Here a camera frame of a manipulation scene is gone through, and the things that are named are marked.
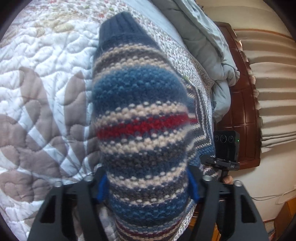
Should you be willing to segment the person right hand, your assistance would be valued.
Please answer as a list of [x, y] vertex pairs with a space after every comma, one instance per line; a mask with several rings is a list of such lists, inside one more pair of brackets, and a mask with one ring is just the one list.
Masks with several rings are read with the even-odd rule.
[[226, 177], [223, 178], [223, 183], [227, 185], [232, 185], [234, 183], [234, 179], [232, 176], [227, 175]]

